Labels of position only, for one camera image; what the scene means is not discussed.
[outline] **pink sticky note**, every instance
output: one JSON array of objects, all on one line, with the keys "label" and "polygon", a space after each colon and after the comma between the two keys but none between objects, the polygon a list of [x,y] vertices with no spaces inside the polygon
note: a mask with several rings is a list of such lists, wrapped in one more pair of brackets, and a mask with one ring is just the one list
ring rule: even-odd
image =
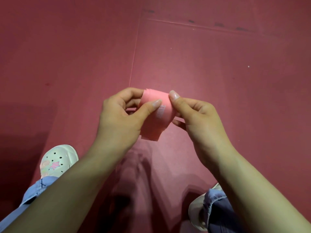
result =
[{"label": "pink sticky note", "polygon": [[158,141],[161,133],[168,127],[176,115],[176,110],[169,100],[169,94],[152,89],[144,91],[137,109],[146,102],[159,99],[162,100],[161,106],[147,117],[142,126],[140,131],[142,139]]}]

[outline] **left hand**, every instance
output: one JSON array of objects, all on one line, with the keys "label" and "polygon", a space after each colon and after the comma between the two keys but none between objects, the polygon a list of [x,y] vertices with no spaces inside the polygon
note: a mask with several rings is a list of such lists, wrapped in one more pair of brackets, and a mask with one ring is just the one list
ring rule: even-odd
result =
[{"label": "left hand", "polygon": [[137,107],[143,93],[142,89],[126,88],[104,100],[96,143],[104,143],[123,155],[134,145],[145,119],[162,103],[151,101],[133,114],[127,114],[125,110]]}]

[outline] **white shoe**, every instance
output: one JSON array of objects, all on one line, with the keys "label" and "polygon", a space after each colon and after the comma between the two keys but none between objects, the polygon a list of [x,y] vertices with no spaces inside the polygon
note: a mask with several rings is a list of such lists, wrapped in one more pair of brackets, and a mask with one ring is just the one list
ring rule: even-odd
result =
[{"label": "white shoe", "polygon": [[[219,183],[213,186],[212,189],[222,190]],[[204,222],[204,212],[203,212],[204,196],[205,196],[205,193],[197,197],[195,200],[191,202],[188,208],[188,215],[189,215],[190,222],[195,228],[199,229],[200,231],[207,231],[207,228]]]},{"label": "white shoe", "polygon": [[60,177],[79,160],[76,150],[70,145],[58,145],[43,156],[40,164],[41,178]]}]

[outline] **pink floor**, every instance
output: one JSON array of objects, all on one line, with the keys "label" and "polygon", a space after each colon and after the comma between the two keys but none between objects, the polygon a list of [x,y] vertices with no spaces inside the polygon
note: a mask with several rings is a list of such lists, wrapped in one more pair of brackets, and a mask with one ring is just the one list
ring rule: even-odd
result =
[{"label": "pink floor", "polygon": [[[41,156],[82,157],[131,86],[213,103],[237,150],[311,220],[311,1],[0,0],[0,219]],[[138,140],[81,232],[188,232],[215,184],[187,134]]]}]

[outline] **fingernail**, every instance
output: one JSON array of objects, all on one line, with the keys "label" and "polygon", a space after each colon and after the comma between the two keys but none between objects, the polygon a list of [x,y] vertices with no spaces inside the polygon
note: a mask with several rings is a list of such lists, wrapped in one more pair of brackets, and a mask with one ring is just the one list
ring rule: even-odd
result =
[{"label": "fingernail", "polygon": [[169,92],[169,97],[172,99],[172,100],[176,100],[180,97],[180,95],[178,95],[175,91],[170,91]]},{"label": "fingernail", "polygon": [[152,105],[154,108],[158,108],[162,103],[162,100],[157,100],[157,101],[154,101],[152,102]]}]

